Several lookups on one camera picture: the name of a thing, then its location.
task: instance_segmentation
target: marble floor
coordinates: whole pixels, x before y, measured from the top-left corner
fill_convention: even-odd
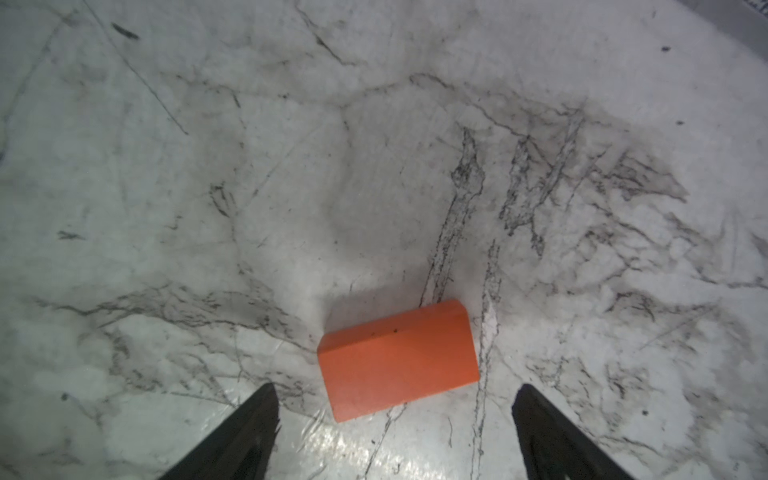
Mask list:
[[[768,476],[768,65],[673,0],[1,0],[0,478]],[[478,385],[337,425],[325,331],[460,299]]]

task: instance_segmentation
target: orange foam block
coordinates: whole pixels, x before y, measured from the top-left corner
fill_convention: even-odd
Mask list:
[[[458,300],[327,333],[317,357],[337,422],[480,380]]]

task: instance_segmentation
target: scratch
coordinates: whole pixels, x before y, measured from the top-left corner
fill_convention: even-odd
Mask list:
[[[387,412],[387,414],[386,414],[387,420],[386,420],[386,424],[384,424],[384,432],[382,432],[381,438],[376,443],[376,447],[373,449],[373,453],[371,453],[371,457],[368,459],[368,465],[366,465],[366,471],[365,471],[365,473],[362,474],[362,478],[364,478],[364,479],[368,478],[368,474],[371,471],[371,466],[373,465],[373,460],[376,459],[376,456],[379,454],[379,449],[382,448],[382,443],[384,443],[384,438],[386,438],[386,434],[389,431],[389,427],[391,427],[393,423],[397,422],[398,419],[402,416],[402,414],[405,413],[407,406],[408,405],[405,404],[405,405],[400,405],[400,406],[392,407]],[[399,412],[397,412],[395,414],[395,416],[393,417],[392,416],[392,412],[394,412],[396,410],[399,410]]]
[[[581,111],[576,111],[568,121],[565,139],[554,159],[554,163],[549,164],[545,157],[541,156],[545,163],[549,165],[550,170],[542,179],[543,183],[537,182],[534,186],[528,185],[528,172],[531,170],[532,165],[528,145],[530,144],[534,149],[538,148],[536,143],[530,138],[525,138],[523,141],[518,142],[509,170],[510,183],[507,189],[506,201],[498,214],[499,220],[504,222],[504,228],[510,237],[518,227],[531,225],[534,239],[539,240],[539,235],[536,234],[533,227],[535,211],[550,197],[555,185],[558,184],[562,177],[565,164],[574,156],[577,136],[583,124],[584,115]],[[537,247],[539,256],[543,250],[544,245],[541,243]]]
[[[706,312],[702,313],[701,315],[697,315],[697,316],[691,317],[688,320],[685,320],[684,322],[678,323],[676,326],[670,328],[666,332],[660,333],[659,335],[656,335],[653,339],[648,340],[646,343],[643,344],[643,346],[641,346],[639,349],[637,349],[637,351],[639,352],[640,350],[642,350],[645,347],[649,346],[651,343],[654,343],[654,342],[658,341],[659,339],[669,335],[670,333],[673,333],[673,332],[683,328],[684,326],[688,325],[689,323],[691,323],[691,322],[693,322],[695,320],[700,319],[701,317],[703,317],[704,315],[707,315],[709,312],[711,312],[713,310],[714,310],[714,307],[711,307]]]
[[[253,201],[253,199],[256,198],[256,196],[259,194],[261,189],[264,188],[264,185],[266,185],[266,183],[268,181],[270,181],[270,178],[272,177],[272,174],[274,174],[275,171],[278,168],[280,168],[280,165],[285,163],[285,161],[288,159],[288,157],[290,157],[290,155],[293,153],[293,151],[296,149],[296,147],[301,145],[307,138],[309,138],[313,133],[315,133],[320,127],[321,127],[321,125],[317,125],[312,130],[306,132],[306,134],[304,134],[295,144],[293,144],[293,146],[286,152],[286,154],[283,155],[283,158],[279,162],[277,162],[272,168],[270,168],[270,171],[268,171],[266,173],[266,176],[264,177],[264,180],[262,180],[261,183],[253,190],[253,193],[251,194],[250,199],[243,206],[243,208],[240,209],[240,211],[243,211],[243,210],[245,210],[246,208],[248,208],[250,206],[250,204]]]
[[[92,415],[91,413],[88,412],[88,410],[85,409],[80,399],[78,399],[73,395],[69,395],[69,394],[65,394],[65,395],[66,395],[66,399],[71,400],[72,403],[74,403],[75,408],[77,408],[80,411],[80,413],[83,414],[83,416],[90,419],[94,424],[96,424],[99,430],[102,430],[103,425],[101,424],[101,413],[99,413],[98,410],[96,411],[95,414]]]
[[[513,135],[514,135],[514,136],[516,136],[516,137],[525,137],[525,136],[526,136],[525,134],[523,134],[523,133],[521,133],[521,132],[515,131],[515,129],[513,129],[513,128],[512,128],[512,127],[510,127],[509,125],[507,125],[507,124],[503,124],[502,122],[500,122],[500,121],[497,121],[496,119],[494,119],[494,118],[493,118],[493,117],[492,117],[492,116],[491,116],[491,115],[490,115],[490,114],[489,114],[489,113],[488,113],[488,112],[487,112],[487,111],[486,111],[486,110],[485,110],[483,107],[481,107],[480,105],[478,105],[478,104],[471,104],[471,105],[472,105],[473,107],[477,108],[478,110],[480,110],[480,113],[482,113],[482,114],[483,114],[483,117],[485,117],[485,119],[486,119],[486,120],[490,121],[491,123],[493,123],[493,124],[494,124],[494,125],[496,125],[497,127],[499,127],[499,128],[503,128],[504,130],[508,131],[509,133],[513,134]]]
[[[243,361],[240,359],[240,349],[237,348],[237,328],[232,328],[234,331],[234,344],[235,344],[235,356],[237,357],[237,365],[240,366],[240,371],[237,373],[237,384],[240,384],[240,377],[243,375]]]
[[[313,480],[313,479],[317,478],[318,475],[320,475],[321,473],[323,473],[326,470],[326,466],[327,465],[323,465],[322,467],[320,467],[317,470],[315,470],[314,472],[312,472],[310,474],[310,476],[307,477],[306,480]]]
[[[312,33],[312,35],[315,37],[315,43],[317,43],[320,47],[323,47],[325,51],[329,53],[330,56],[332,56],[336,61],[338,61],[342,66],[344,67],[350,67],[355,66],[355,62],[353,61],[345,61],[342,60],[340,56],[338,56],[331,47],[328,46],[327,43],[317,34],[317,30],[319,29],[317,23],[313,22],[309,15],[306,14],[304,10],[299,8],[299,2],[296,2],[293,4],[293,7],[296,9],[297,12],[299,12],[299,15],[301,15],[301,19],[304,20],[304,25],[306,25],[307,30]]]
[[[184,393],[184,392],[167,392],[168,395],[175,395],[175,396],[185,396],[191,399],[198,399],[198,400],[205,400],[207,402],[215,402],[220,403],[221,405],[228,406],[234,408],[234,405],[231,402],[223,402],[219,399],[212,399],[210,397],[202,396],[202,395],[195,395],[193,393]]]
[[[96,15],[96,12],[94,12],[94,9],[91,8],[87,0],[83,0],[83,3],[91,12],[91,15],[93,15],[94,19],[96,20],[96,23],[98,23],[99,28],[101,28],[101,31],[104,32],[104,36],[107,37],[107,41],[109,42],[110,45],[112,45],[112,48],[114,48],[114,51],[118,54],[118,57],[120,57],[120,59],[125,64],[125,66],[128,67],[128,69],[130,69],[132,72],[134,72],[134,75],[136,75],[136,78],[138,78],[139,81],[141,81],[141,83],[144,84],[147,90],[149,90],[149,92],[152,93],[152,96],[154,96],[155,100],[157,100],[157,102],[161,105],[163,110],[165,110],[165,113],[168,114],[168,116],[176,124],[176,126],[179,127],[179,130],[181,130],[182,133],[184,133],[185,135],[189,135],[189,133],[186,130],[184,130],[184,127],[181,126],[181,124],[179,123],[179,120],[177,120],[176,117],[170,112],[170,110],[168,110],[168,107],[165,106],[165,103],[157,95],[157,92],[147,83],[146,80],[144,80],[144,77],[142,77],[139,74],[139,72],[137,72],[136,69],[133,68],[131,63],[128,62],[128,60],[123,56],[123,54],[120,53],[120,50],[118,49],[117,45],[115,45],[114,41],[112,41],[112,37],[110,37],[109,34],[107,33],[107,29],[106,27],[104,27],[104,23],[102,23],[101,19],[98,17],[98,15]]]
[[[475,138],[468,128],[463,128],[462,133],[462,157],[456,169],[451,172],[455,193],[440,228],[419,306],[442,300],[456,248],[472,215],[472,201],[482,193],[485,182],[485,171],[478,162]]]
[[[474,436],[472,437],[472,463],[469,472],[471,480],[480,478],[480,466],[482,457],[485,454],[482,449],[483,431],[485,429],[485,399],[488,395],[488,375],[491,369],[491,351],[493,343],[498,336],[498,319],[496,317],[495,306],[499,302],[499,291],[502,281],[498,275],[498,252],[499,245],[496,240],[488,248],[488,268],[485,271],[485,280],[483,282],[482,294],[482,318],[480,325],[480,382],[478,391],[475,395],[475,421],[472,426]]]
[[[123,35],[125,38],[128,38],[129,40],[138,40],[139,36],[133,33],[130,30],[127,30],[126,28],[122,28],[120,25],[112,22],[112,28],[119,33],[120,35]]]
[[[63,230],[58,231],[59,240],[85,240],[85,237],[77,233],[65,232]]]
[[[29,71],[27,71],[27,74],[22,79],[21,84],[16,89],[16,92],[13,95],[13,99],[11,99],[11,104],[8,106],[8,111],[5,112],[5,114],[2,117],[3,120],[3,139],[2,139],[2,148],[0,148],[0,156],[5,156],[5,152],[7,151],[8,147],[8,121],[10,121],[11,117],[13,116],[14,112],[16,111],[16,106],[18,104],[18,101],[22,98],[24,93],[27,91],[27,85],[29,84],[29,81],[32,78],[32,75],[35,74],[35,72],[38,70],[38,67],[40,67],[40,64],[45,59],[45,56],[50,52],[51,50],[51,43],[53,42],[54,37],[58,34],[59,30],[61,30],[62,25],[66,25],[72,15],[77,13],[78,11],[72,10],[69,14],[67,14],[65,17],[61,18],[59,22],[56,24],[56,26],[51,30],[51,33],[48,35],[48,37],[45,39],[45,43],[43,44],[43,48],[40,49],[40,52],[38,53],[37,58],[35,61],[32,62],[32,66],[29,68]]]
[[[574,195],[576,194],[576,190],[581,186],[581,183],[584,181],[584,179],[592,173],[592,169],[594,169],[594,165],[600,160],[603,155],[608,151],[606,148],[603,150],[601,154],[595,155],[595,157],[592,159],[592,162],[589,164],[589,167],[584,172],[584,175],[581,175],[581,178],[579,178],[578,182],[576,183],[576,186],[574,187],[574,190],[571,192],[571,196],[568,198],[568,201],[565,202],[565,211],[567,212],[569,208],[571,208],[571,200],[574,199]]]

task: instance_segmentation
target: dark crack line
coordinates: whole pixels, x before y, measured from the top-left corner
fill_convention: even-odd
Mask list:
[[[660,334],[656,335],[654,338],[648,340],[640,348],[638,348],[637,351],[640,351],[640,350],[644,349],[645,347],[649,346],[651,343],[655,343],[659,339],[662,339],[665,336],[670,335],[671,333],[676,332],[677,330],[683,328],[684,326],[688,325],[689,323],[691,323],[693,321],[696,321],[696,320],[699,320],[700,318],[702,318],[703,316],[705,316],[708,313],[712,312],[713,310],[715,310],[715,307],[709,308],[707,311],[701,313],[701,315],[693,316],[693,317],[689,318],[688,320],[685,320],[683,322],[678,323],[676,326],[670,328],[666,332],[660,333]]]
[[[219,399],[212,399],[211,397],[206,397],[202,395],[195,395],[193,393],[184,393],[184,392],[166,392],[168,395],[175,395],[175,396],[184,396],[190,399],[197,399],[197,400],[205,400],[206,402],[215,402],[219,403],[224,406],[235,408],[235,405],[232,402],[224,402]]]
[[[237,365],[240,367],[240,371],[237,372],[237,384],[240,384],[240,377],[243,376],[243,360],[240,358],[240,348],[237,346],[237,327],[232,328],[233,330],[233,342],[235,345],[235,356],[237,357]]]
[[[86,417],[87,419],[91,420],[97,426],[97,428],[99,429],[100,432],[104,431],[104,425],[103,425],[103,423],[101,421],[102,415],[98,411],[98,409],[96,409],[96,412],[91,414],[83,406],[83,403],[80,401],[80,399],[78,399],[76,396],[74,396],[72,394],[68,394],[68,393],[65,393],[64,395],[66,395],[66,396],[62,396],[62,399],[66,399],[66,400],[71,401],[74,404],[74,407],[76,409],[78,409],[80,411],[80,413],[83,414],[84,417]]]
[[[59,230],[57,235],[59,240],[85,240],[85,237],[82,235],[72,232],[65,232],[63,230]]]
[[[501,299],[499,296],[502,281],[498,274],[499,245],[496,240],[488,248],[488,268],[485,271],[482,294],[482,317],[480,325],[480,382],[475,395],[475,421],[472,426],[472,466],[469,472],[471,480],[480,478],[483,431],[485,429],[485,399],[488,395],[488,374],[491,369],[491,351],[498,336],[498,321],[495,318],[495,305]]]
[[[600,160],[603,157],[603,155],[605,155],[605,153],[608,151],[608,148],[606,148],[605,150],[603,150],[602,153],[600,153],[598,155],[595,155],[592,158],[592,161],[590,162],[589,167],[587,167],[587,169],[584,172],[584,174],[581,175],[581,178],[578,179],[578,182],[576,183],[576,186],[574,187],[573,191],[571,192],[571,196],[568,198],[568,201],[565,202],[565,211],[566,212],[568,211],[568,209],[571,208],[571,201],[574,199],[574,195],[576,195],[576,190],[579,189],[579,187],[581,186],[581,183],[584,182],[584,179],[586,179],[589,176],[589,174],[592,173],[592,171],[594,169],[594,165],[598,162],[598,160]]]
[[[515,131],[514,128],[510,127],[507,124],[503,124],[502,122],[496,120],[493,118],[483,107],[481,107],[478,104],[471,104],[473,107],[480,110],[480,113],[483,114],[483,117],[485,117],[486,120],[490,121],[492,124],[496,125],[499,128],[503,128],[504,130],[508,131],[509,133],[513,134],[516,137],[524,137],[525,135],[519,131]]]
[[[464,226],[472,215],[471,202],[482,193],[485,172],[478,163],[477,145],[468,128],[463,130],[462,157],[456,169],[451,172],[451,180],[456,192],[440,229],[419,306],[442,300],[449,281],[453,256],[462,238]]]
[[[5,151],[8,148],[8,123],[10,122],[13,114],[16,112],[16,107],[18,106],[19,100],[21,100],[21,98],[24,96],[24,93],[26,93],[27,86],[29,85],[29,81],[31,80],[32,75],[35,74],[35,72],[40,67],[40,64],[42,64],[43,60],[45,60],[45,57],[50,52],[51,43],[53,42],[53,39],[56,37],[56,35],[58,35],[59,31],[61,30],[61,27],[63,25],[67,25],[72,15],[76,14],[77,12],[78,11],[75,9],[75,10],[72,10],[72,12],[70,12],[66,16],[60,17],[59,22],[56,24],[53,30],[51,30],[51,33],[45,39],[43,48],[40,49],[40,52],[38,53],[37,58],[35,59],[35,61],[32,62],[32,66],[29,68],[29,71],[27,71],[27,74],[24,75],[24,78],[22,79],[21,84],[19,84],[18,88],[16,88],[16,92],[13,94],[13,99],[11,99],[11,104],[8,106],[8,111],[5,112],[2,118],[3,139],[2,139],[2,147],[0,147],[0,161],[2,161],[2,158],[5,156]]]
[[[362,474],[362,478],[365,480],[368,478],[368,474],[371,471],[371,466],[373,466],[373,461],[376,459],[376,456],[379,454],[379,450],[382,448],[382,443],[384,443],[384,439],[386,438],[387,432],[389,432],[389,427],[391,427],[395,422],[398,421],[398,419],[402,416],[403,413],[406,412],[407,404],[398,406],[398,407],[392,407],[389,409],[389,411],[386,414],[386,423],[384,424],[384,432],[382,432],[382,436],[379,439],[379,441],[376,443],[376,447],[373,449],[373,453],[371,453],[371,458],[368,459],[368,465],[366,465],[365,473]],[[400,412],[396,413],[396,416],[392,416],[392,412],[394,412],[397,409],[401,409]]]
[[[412,74],[410,77],[408,77],[410,83],[414,85],[419,85],[420,78],[426,78],[427,80],[434,81],[435,83],[440,84],[440,86],[446,90],[452,90],[452,91],[456,90],[456,87],[445,83],[440,77],[437,77],[436,75],[433,75],[431,73],[415,73],[415,74]]]
[[[238,91],[235,88],[232,88],[231,86],[226,85],[226,84],[211,83],[208,80],[202,80],[202,81],[190,80],[188,78],[183,77],[180,74],[175,74],[174,77],[177,80],[182,81],[188,87],[191,87],[191,88],[201,88],[201,89],[203,89],[205,91],[212,91],[212,92],[215,92],[217,94],[220,94],[221,90],[225,90],[225,91],[230,92],[230,95],[232,96],[232,101],[234,102],[234,104],[235,104],[235,106],[237,107],[238,110],[242,110],[242,107],[243,107],[242,104],[240,103],[240,97],[237,96],[238,93],[239,94],[252,95],[252,96],[255,96],[255,97],[259,96],[257,93],[253,93],[253,92]],[[237,120],[240,122],[240,126],[243,128],[243,130],[244,131],[247,130],[248,126],[247,126],[245,120],[243,120],[242,112],[238,113]]]
[[[186,370],[189,372],[192,376],[198,377],[198,373],[202,375],[202,379],[205,380],[205,385],[210,389],[210,391],[215,395],[219,396],[221,398],[221,402],[225,402],[229,406],[235,407],[235,404],[229,399],[227,396],[227,392],[224,390],[224,388],[219,383],[217,376],[214,375],[208,366],[207,363],[203,359],[201,359],[199,356],[186,353],[182,356],[180,356],[178,359],[175,357],[169,357],[168,358],[171,363],[178,366],[179,368]],[[197,362],[197,367],[190,366],[186,362],[181,361],[181,359],[193,359]]]
[[[114,22],[112,22],[112,28],[114,28],[114,30],[117,33],[119,33],[120,35],[123,35],[128,40],[139,40],[139,36],[138,35],[136,35],[135,33],[133,33],[132,31],[130,31],[130,30],[126,29],[126,28],[122,28],[120,25],[118,25],[118,24],[116,24]]]
[[[14,466],[11,465],[10,463],[6,463],[5,461],[0,461],[0,468],[10,473],[11,475],[13,475],[15,478],[22,477],[22,474],[19,473],[18,470],[14,468]]]
[[[340,56],[338,56],[331,47],[328,46],[328,44],[317,34],[317,30],[319,30],[319,27],[317,23],[313,22],[309,15],[306,14],[304,10],[299,8],[299,2],[296,2],[293,6],[297,12],[299,12],[299,15],[301,15],[301,19],[304,20],[304,25],[306,25],[307,29],[312,33],[312,35],[315,37],[315,43],[317,43],[319,46],[323,47],[325,51],[329,53],[331,57],[333,57],[336,61],[338,61],[342,66],[344,67],[353,67],[356,66],[355,62],[353,61],[346,61],[342,60]]]
[[[288,160],[288,156],[289,156],[289,155],[290,155],[290,154],[293,152],[293,149],[294,149],[294,148],[296,148],[296,147],[298,147],[298,146],[299,146],[299,144],[301,144],[302,142],[304,142],[304,140],[306,140],[306,139],[307,139],[307,138],[308,138],[308,137],[309,137],[309,136],[310,136],[310,135],[311,135],[311,134],[312,134],[312,133],[313,133],[315,130],[317,130],[317,128],[314,128],[314,129],[312,129],[312,130],[311,130],[311,131],[310,131],[310,132],[309,132],[307,135],[304,135],[304,137],[300,138],[300,139],[299,139],[299,141],[298,141],[298,142],[296,142],[296,144],[294,144],[294,145],[293,145],[293,146],[290,148],[290,150],[288,150],[288,153],[286,153],[285,155],[283,155],[283,158],[282,158],[282,159],[280,159],[280,161],[278,161],[276,164],[274,164],[274,165],[272,166],[272,168],[270,168],[270,171],[268,171],[268,172],[266,173],[266,175],[264,176],[264,179],[263,179],[263,180],[261,180],[261,182],[259,182],[259,184],[256,186],[256,188],[254,188],[254,189],[253,189],[253,193],[250,195],[250,199],[248,199],[248,201],[246,202],[246,204],[245,204],[245,205],[243,205],[243,208],[241,208],[241,209],[238,211],[238,214],[239,214],[240,212],[242,212],[243,210],[247,209],[248,207],[250,207],[251,203],[253,202],[253,199],[255,199],[256,197],[258,197],[258,195],[259,195],[259,192],[261,192],[261,190],[264,188],[264,186],[266,185],[266,183],[270,181],[270,178],[272,178],[272,175],[273,175],[273,174],[274,174],[274,173],[277,171],[277,169],[278,169],[278,168],[280,168],[280,167],[283,165],[283,163],[285,163],[285,162]]]
[[[200,307],[200,305],[196,303],[188,302],[185,299],[180,298],[178,295],[174,295],[172,291],[169,291],[167,294],[177,299],[179,303],[182,305]],[[85,318],[92,317],[93,315],[96,315],[99,313],[116,314],[114,318],[111,318],[107,322],[96,325],[95,329],[97,330],[103,330],[107,326],[110,326],[125,318],[128,318],[131,315],[145,315],[145,316],[150,316],[152,318],[163,320],[164,322],[169,323],[171,325],[184,326],[184,327],[187,327],[188,329],[196,329],[202,326],[225,325],[229,327],[241,327],[244,329],[252,330],[254,332],[260,331],[260,332],[266,333],[268,336],[271,336],[275,340],[289,343],[290,345],[295,346],[297,349],[305,353],[309,353],[312,355],[315,354],[314,350],[302,345],[301,343],[291,338],[291,334],[289,332],[290,329],[288,328],[288,325],[284,321],[280,320],[279,318],[271,314],[264,314],[262,318],[263,324],[257,324],[257,325],[248,325],[246,323],[235,322],[233,320],[227,320],[222,318],[208,319],[208,318],[202,317],[201,315],[185,316],[185,313],[179,312],[178,310],[175,310],[174,313],[177,313],[180,318],[174,319],[174,318],[170,318],[168,315],[168,312],[166,311],[166,308],[168,307],[167,301],[163,303],[158,303],[158,305],[153,308],[151,304],[147,304],[147,302],[151,302],[152,300],[155,300],[155,299],[145,299],[145,298],[142,298],[141,295],[120,296],[111,302],[100,303],[99,305],[97,305],[96,307],[90,310],[79,309],[72,305],[61,305],[61,304],[50,303],[42,299],[35,299],[35,303],[37,303],[37,305],[40,307],[52,308],[54,310],[66,310],[69,312],[76,313],[77,315]],[[129,302],[129,301],[134,301],[141,304],[133,305],[133,306],[120,305],[120,302]],[[205,313],[207,315],[216,315],[215,310],[206,310]],[[270,323],[276,323],[279,328],[276,328],[274,325],[270,325]]]
[[[717,282],[712,282],[712,283],[715,283],[716,285],[723,285],[723,283],[717,283]],[[768,286],[763,285],[761,282],[731,282],[731,283],[725,283],[724,285],[730,289],[761,288],[763,290],[768,290]]]
[[[549,173],[544,178],[543,183],[539,181],[532,187],[528,185],[528,171],[532,162],[528,144],[530,143],[534,148],[535,144],[530,138],[518,142],[509,169],[507,199],[498,214],[499,220],[504,222],[504,228],[510,237],[519,227],[531,225],[531,234],[534,240],[539,240],[539,235],[532,227],[535,211],[550,197],[562,178],[566,163],[574,156],[576,138],[583,124],[584,115],[581,111],[573,113],[568,122],[565,139]]]
[[[109,32],[107,31],[107,28],[104,26],[104,23],[101,21],[101,19],[98,17],[98,15],[96,15],[96,12],[90,6],[90,4],[88,4],[87,0],[83,0],[83,3],[88,8],[88,10],[91,12],[91,15],[93,15],[94,19],[96,20],[96,23],[98,23],[99,28],[101,28],[101,31],[104,32],[104,36],[107,37],[107,41],[109,42],[110,45],[112,45],[112,48],[114,48],[114,51],[118,54],[118,57],[120,57],[120,59],[125,64],[125,66],[128,67],[128,69],[130,69],[132,72],[134,72],[134,75],[136,75],[136,78],[138,78],[139,81],[142,84],[144,84],[144,86],[147,88],[147,90],[149,90],[149,92],[152,93],[152,96],[154,96],[155,100],[157,100],[157,103],[159,103],[161,105],[163,110],[165,110],[165,113],[167,113],[168,116],[170,117],[170,119],[176,124],[177,127],[179,127],[179,130],[181,130],[181,132],[183,134],[189,135],[189,133],[186,130],[184,130],[184,127],[181,126],[181,124],[179,123],[179,120],[177,120],[176,117],[174,116],[174,114],[172,114],[170,112],[170,110],[168,110],[168,107],[165,106],[165,103],[160,99],[160,96],[157,95],[157,92],[147,83],[146,80],[144,80],[144,77],[142,77],[139,74],[139,72],[136,71],[136,69],[133,67],[133,65],[131,65],[131,63],[123,56],[123,54],[120,52],[120,49],[118,48],[118,46],[114,43],[114,41],[112,41],[112,37],[109,36]]]
[[[234,204],[234,198],[232,198],[232,194],[229,194],[224,190],[224,182],[218,185],[211,184],[209,195],[210,199],[214,202],[216,210],[226,218],[230,218],[228,210],[230,209],[230,200],[232,200]]]
[[[660,457],[664,457],[664,455],[659,453],[658,450],[656,450],[654,447],[648,445],[647,443],[639,442],[638,440],[632,440],[632,439],[627,438],[626,436],[613,437],[613,436],[605,435],[605,436],[600,437],[600,440],[610,440],[610,441],[616,442],[616,443],[626,443],[628,445],[633,445],[633,446],[636,446],[636,447],[642,447],[644,449],[650,450],[651,452],[655,453],[656,455],[658,455]]]

